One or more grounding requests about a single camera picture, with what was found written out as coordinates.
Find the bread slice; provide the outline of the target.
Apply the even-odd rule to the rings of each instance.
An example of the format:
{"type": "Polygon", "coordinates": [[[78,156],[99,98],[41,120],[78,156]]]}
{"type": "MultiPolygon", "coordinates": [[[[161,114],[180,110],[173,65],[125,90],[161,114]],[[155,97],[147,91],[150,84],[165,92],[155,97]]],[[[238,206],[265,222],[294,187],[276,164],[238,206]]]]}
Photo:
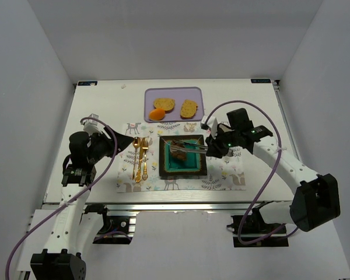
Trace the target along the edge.
{"type": "Polygon", "coordinates": [[[193,118],[198,110],[198,104],[193,100],[184,100],[181,109],[180,109],[180,117],[181,119],[191,119],[193,118]]]}
{"type": "Polygon", "coordinates": [[[157,98],[153,102],[154,108],[164,109],[166,113],[171,112],[175,107],[175,100],[171,98],[157,98]]]}

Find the brown croissant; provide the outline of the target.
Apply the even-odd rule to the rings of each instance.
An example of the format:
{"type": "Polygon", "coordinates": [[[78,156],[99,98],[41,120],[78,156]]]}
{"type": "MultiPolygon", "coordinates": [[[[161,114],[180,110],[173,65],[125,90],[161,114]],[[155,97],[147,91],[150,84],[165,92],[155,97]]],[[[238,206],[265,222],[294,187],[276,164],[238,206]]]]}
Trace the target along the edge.
{"type": "Polygon", "coordinates": [[[173,158],[177,160],[186,161],[187,160],[187,152],[184,150],[186,147],[184,146],[182,141],[173,140],[170,144],[170,154],[173,158]]]}

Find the metal tongs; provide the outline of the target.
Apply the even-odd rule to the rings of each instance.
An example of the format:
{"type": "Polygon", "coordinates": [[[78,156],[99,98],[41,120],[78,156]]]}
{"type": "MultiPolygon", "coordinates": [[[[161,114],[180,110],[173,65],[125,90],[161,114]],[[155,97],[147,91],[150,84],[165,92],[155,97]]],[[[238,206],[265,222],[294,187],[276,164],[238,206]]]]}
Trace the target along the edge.
{"type": "Polygon", "coordinates": [[[190,142],[185,142],[180,140],[173,140],[170,143],[171,152],[206,154],[207,150],[208,150],[207,146],[199,145],[196,143],[190,143],[190,142]]]}

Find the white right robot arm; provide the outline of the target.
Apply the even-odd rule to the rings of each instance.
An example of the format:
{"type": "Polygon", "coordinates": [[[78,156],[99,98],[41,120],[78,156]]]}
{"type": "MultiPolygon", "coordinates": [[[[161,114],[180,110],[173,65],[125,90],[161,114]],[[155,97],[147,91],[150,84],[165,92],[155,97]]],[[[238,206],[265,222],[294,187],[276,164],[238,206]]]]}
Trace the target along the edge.
{"type": "Polygon", "coordinates": [[[246,109],[227,114],[229,123],[204,116],[201,127],[209,130],[207,156],[222,158],[236,146],[248,150],[266,163],[293,193],[289,202],[264,202],[252,209],[261,225],[293,224],[308,232],[341,214],[338,182],[331,174],[320,175],[291,153],[282,149],[279,139],[263,125],[254,126],[246,109]]]}

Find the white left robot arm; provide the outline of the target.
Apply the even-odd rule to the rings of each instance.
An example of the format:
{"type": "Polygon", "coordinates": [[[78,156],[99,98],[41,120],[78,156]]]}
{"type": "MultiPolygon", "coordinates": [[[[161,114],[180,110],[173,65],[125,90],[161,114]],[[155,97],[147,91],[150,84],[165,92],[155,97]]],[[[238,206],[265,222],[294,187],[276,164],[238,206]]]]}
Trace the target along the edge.
{"type": "Polygon", "coordinates": [[[85,279],[85,255],[107,219],[104,205],[85,205],[90,186],[97,181],[95,165],[124,151],[133,140],[108,128],[69,137],[70,154],[62,167],[61,203],[54,226],[42,252],[34,253],[30,261],[36,279],[85,279]]]}

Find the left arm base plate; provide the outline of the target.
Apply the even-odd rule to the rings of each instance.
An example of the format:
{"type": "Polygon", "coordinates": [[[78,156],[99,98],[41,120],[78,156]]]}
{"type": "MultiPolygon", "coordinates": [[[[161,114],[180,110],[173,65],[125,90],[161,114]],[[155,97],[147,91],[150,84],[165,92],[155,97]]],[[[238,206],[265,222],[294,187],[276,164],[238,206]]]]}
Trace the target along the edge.
{"type": "Polygon", "coordinates": [[[84,213],[100,215],[103,221],[93,244],[130,244],[135,232],[136,214],[128,211],[116,211],[107,205],[88,205],[84,213]]]}

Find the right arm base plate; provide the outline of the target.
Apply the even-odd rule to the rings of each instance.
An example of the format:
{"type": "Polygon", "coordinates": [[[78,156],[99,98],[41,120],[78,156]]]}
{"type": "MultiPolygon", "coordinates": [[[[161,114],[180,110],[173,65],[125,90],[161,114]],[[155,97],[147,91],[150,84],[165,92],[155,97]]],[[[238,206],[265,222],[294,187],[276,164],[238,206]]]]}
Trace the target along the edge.
{"type": "MultiPolygon", "coordinates": [[[[248,245],[242,244],[237,238],[237,230],[242,217],[243,217],[242,215],[231,216],[232,222],[226,226],[226,229],[232,233],[233,246],[235,248],[243,248],[243,247],[264,248],[264,247],[288,247],[289,246],[288,239],[285,238],[285,236],[287,235],[287,231],[285,227],[262,241],[255,242],[248,245]]],[[[254,224],[254,221],[252,220],[252,218],[248,216],[241,230],[241,238],[246,242],[247,241],[250,242],[261,236],[269,234],[279,226],[280,224],[275,223],[275,224],[265,225],[262,228],[259,228],[256,224],[254,224]]]]}

